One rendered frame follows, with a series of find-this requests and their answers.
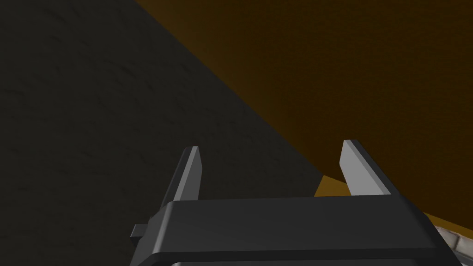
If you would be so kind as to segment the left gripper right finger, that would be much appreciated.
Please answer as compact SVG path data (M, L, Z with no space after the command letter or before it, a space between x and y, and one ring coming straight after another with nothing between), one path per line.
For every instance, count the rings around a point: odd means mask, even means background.
M400 194L356 139L343 141L339 165L351 195Z

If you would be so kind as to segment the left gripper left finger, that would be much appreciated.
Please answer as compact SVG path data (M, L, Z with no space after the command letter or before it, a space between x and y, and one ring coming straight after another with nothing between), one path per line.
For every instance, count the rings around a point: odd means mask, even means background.
M197 200L199 197L202 164L198 146L186 147L181 155L161 208L172 201Z

